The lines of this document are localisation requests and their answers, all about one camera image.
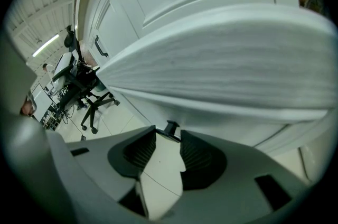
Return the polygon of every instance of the chair base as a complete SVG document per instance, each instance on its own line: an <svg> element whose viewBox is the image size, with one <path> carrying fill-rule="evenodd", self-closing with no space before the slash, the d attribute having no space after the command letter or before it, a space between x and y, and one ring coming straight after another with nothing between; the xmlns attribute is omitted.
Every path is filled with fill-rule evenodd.
<svg viewBox="0 0 338 224"><path fill-rule="evenodd" d="M98 132L98 130L93 126L94 124L94 117L95 117L95 111L99 109L100 106L105 105L107 103L110 102L114 102L116 106L118 106L120 104L119 101L117 101L116 99L114 99L114 96L108 92L104 95L102 95L101 97L97 97L95 95L93 95L92 93L89 94L90 96L94 96L96 97L96 101L92 102L89 98L86 98L87 103L90 105L89 109L87 110L86 115L84 116L82 122L81 122L81 126L82 126L82 130L87 130L87 126L84 125L84 123L86 122L86 120L88 119L88 117L90 117L89 119L89 126L91 128L91 132L93 134L96 134Z"/></svg>

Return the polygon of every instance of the cabinet handle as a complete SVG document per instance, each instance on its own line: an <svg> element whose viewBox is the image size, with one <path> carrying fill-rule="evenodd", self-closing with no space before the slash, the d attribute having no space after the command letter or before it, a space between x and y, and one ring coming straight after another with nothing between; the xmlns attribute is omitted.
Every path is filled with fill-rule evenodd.
<svg viewBox="0 0 338 224"><path fill-rule="evenodd" d="M96 38L95 38L95 42L94 42L94 43L95 43L95 46L96 46L97 50L100 52L101 56L106 56L106 57L107 57L107 56L108 56L108 53L103 53L103 52L102 52L102 49L100 48L100 46L99 46L99 44L98 44L98 42L97 42L98 40L99 40L99 36L96 35Z"/></svg>

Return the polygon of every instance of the white floor tile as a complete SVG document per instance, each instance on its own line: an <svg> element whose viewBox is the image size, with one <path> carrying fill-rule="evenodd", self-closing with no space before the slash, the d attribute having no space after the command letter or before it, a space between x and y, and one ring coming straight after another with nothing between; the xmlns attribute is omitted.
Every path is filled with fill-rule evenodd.
<svg viewBox="0 0 338 224"><path fill-rule="evenodd" d="M112 105L102 112L102 119L112 135L120 134L132 117L133 114L123 104Z"/></svg>
<svg viewBox="0 0 338 224"><path fill-rule="evenodd" d="M337 133L335 128L301 147L306 175L311 182L317 183L331 161L337 146Z"/></svg>
<svg viewBox="0 0 338 224"><path fill-rule="evenodd" d="M296 175L303 182L307 184L309 183L305 175L301 155L298 149L291 150L289 152L274 156L272 158L273 160L278 162L280 165L282 165L283 167L288 169L290 172L292 172L294 175Z"/></svg>
<svg viewBox="0 0 338 224"><path fill-rule="evenodd" d="M101 119L100 107L99 110L95 112L93 124L93 126L98 130L97 134L93 134L91 132L91 128L89 127L89 117L84 123L84 125L87 126L87 130L82 130L81 122L89 108L80 110L76 110L76 108L77 107L75 106L74 113L72 113L73 108L70 109L71 118L68 118L68 124L61 122L56 129L56 131L61 134L65 142L78 142L81 140L81 134L83 134L87 140L111 135L110 131L105 125L105 122Z"/></svg>
<svg viewBox="0 0 338 224"><path fill-rule="evenodd" d="M132 131L145 126L146 125L141 120L139 120L136 116L133 116L127 125L122 129L121 133Z"/></svg>
<svg viewBox="0 0 338 224"><path fill-rule="evenodd" d="M150 220L162 217L180 198L145 173L141 174L140 181Z"/></svg>
<svg viewBox="0 0 338 224"><path fill-rule="evenodd" d="M180 143L156 134L156 149L144 172L160 185L181 196L183 185L180 172L185 171L180 155Z"/></svg>

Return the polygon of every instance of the ceiling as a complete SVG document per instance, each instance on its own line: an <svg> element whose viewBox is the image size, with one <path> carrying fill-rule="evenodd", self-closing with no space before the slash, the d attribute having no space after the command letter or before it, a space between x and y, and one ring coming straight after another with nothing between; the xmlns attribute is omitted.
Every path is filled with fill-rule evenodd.
<svg viewBox="0 0 338 224"><path fill-rule="evenodd" d="M8 9L6 27L26 64L36 73L37 84L43 87L50 81L43 71L44 63L56 65L60 56L67 52L63 44L67 35L65 28L73 29L74 0L13 0ZM56 40L43 49L35 58L32 54L50 38L59 34Z"/></svg>

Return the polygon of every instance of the ceiling light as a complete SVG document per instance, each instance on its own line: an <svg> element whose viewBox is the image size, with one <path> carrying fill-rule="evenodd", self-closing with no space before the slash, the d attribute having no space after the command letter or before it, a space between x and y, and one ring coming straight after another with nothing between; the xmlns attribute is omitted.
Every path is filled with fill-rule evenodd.
<svg viewBox="0 0 338 224"><path fill-rule="evenodd" d="M45 42L42 45L42 47L40 47L38 50L36 50L32 56L35 57L36 55L38 55L47 45L49 45L51 42L53 42L58 37L59 37L59 35L57 34L52 39L49 39L47 42Z"/></svg>

